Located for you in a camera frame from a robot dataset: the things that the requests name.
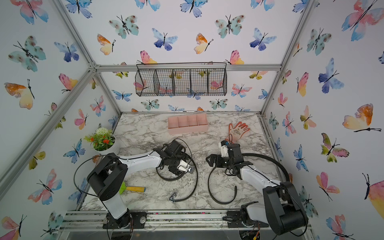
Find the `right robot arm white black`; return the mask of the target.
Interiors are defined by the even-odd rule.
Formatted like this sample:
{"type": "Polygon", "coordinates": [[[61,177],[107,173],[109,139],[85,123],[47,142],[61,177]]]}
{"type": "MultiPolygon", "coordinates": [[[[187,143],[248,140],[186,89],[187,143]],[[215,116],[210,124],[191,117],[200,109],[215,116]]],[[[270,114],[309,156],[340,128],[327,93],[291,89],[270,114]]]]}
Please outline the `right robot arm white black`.
{"type": "Polygon", "coordinates": [[[214,170],[225,169],[229,176],[236,176],[253,186],[263,194],[262,203],[255,201],[242,205],[238,217],[224,217],[229,224],[242,222],[247,227],[268,225],[277,235],[292,233],[301,227],[308,227],[308,217],[300,201],[295,186],[290,182],[287,170],[275,159],[254,153],[242,153],[239,144],[222,141],[219,144],[221,153],[211,154],[206,161],[214,170]],[[255,157],[275,164],[285,175],[284,182],[274,180],[258,170],[253,163],[245,161],[245,157],[255,157]]]}

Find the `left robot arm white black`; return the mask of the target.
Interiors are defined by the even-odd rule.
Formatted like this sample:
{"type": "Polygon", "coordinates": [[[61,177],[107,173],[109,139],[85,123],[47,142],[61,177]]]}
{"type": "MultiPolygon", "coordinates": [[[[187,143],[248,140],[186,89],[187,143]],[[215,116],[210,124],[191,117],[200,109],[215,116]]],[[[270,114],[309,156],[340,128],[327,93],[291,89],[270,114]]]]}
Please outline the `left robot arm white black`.
{"type": "Polygon", "coordinates": [[[129,209],[120,195],[120,188],[126,176],[165,166],[169,172],[178,176],[197,172],[192,157],[186,153],[186,148],[174,140],[161,148],[140,155],[119,157],[109,153],[103,156],[87,176],[87,182],[110,216],[120,221],[130,218],[129,209]]]}

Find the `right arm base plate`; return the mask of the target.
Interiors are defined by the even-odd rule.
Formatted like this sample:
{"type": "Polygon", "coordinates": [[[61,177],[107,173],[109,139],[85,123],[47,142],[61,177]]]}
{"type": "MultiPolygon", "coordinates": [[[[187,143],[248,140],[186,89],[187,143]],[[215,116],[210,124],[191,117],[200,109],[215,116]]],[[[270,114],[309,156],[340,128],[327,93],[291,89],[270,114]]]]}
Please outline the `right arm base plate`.
{"type": "Polygon", "coordinates": [[[227,211],[223,216],[223,221],[227,222],[229,228],[268,228],[264,222],[251,220],[244,210],[227,211]]]}

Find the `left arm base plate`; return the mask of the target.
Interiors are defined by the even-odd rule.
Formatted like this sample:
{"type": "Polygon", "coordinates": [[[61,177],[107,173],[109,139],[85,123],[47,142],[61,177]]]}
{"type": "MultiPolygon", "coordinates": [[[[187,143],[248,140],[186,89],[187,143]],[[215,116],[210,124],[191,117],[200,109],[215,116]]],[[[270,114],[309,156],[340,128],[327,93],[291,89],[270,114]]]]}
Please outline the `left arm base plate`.
{"type": "Polygon", "coordinates": [[[127,211],[119,219],[114,219],[110,213],[107,213],[106,219],[107,222],[103,224],[105,230],[143,229],[147,221],[147,213],[127,211]]]}

